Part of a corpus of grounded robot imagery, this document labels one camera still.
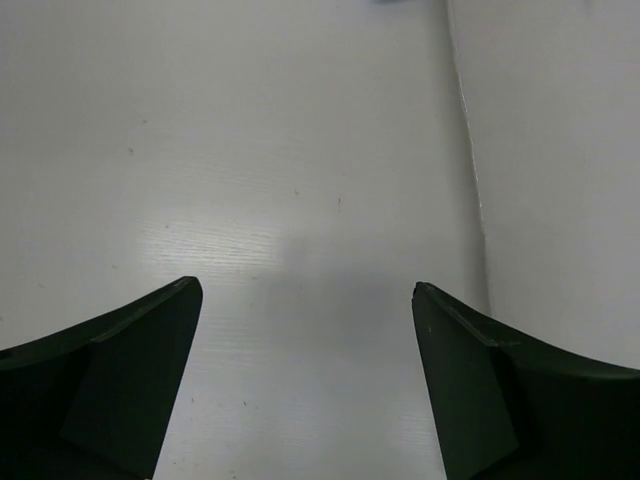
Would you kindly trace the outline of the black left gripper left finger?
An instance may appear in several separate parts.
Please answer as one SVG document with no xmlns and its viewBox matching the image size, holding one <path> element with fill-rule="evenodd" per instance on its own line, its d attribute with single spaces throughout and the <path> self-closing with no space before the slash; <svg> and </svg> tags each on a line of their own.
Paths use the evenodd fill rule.
<svg viewBox="0 0 640 480">
<path fill-rule="evenodd" d="M 152 478 L 202 303 L 185 276 L 2 350 L 2 478 Z"/>
</svg>

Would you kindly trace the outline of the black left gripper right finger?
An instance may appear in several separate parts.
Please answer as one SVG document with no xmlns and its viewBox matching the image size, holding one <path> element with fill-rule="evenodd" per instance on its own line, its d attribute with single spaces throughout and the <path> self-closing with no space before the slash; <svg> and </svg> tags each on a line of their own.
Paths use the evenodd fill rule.
<svg viewBox="0 0 640 480">
<path fill-rule="evenodd" d="M 639 373 L 550 345 L 429 283 L 414 326 L 450 479 L 635 479 Z"/>
</svg>

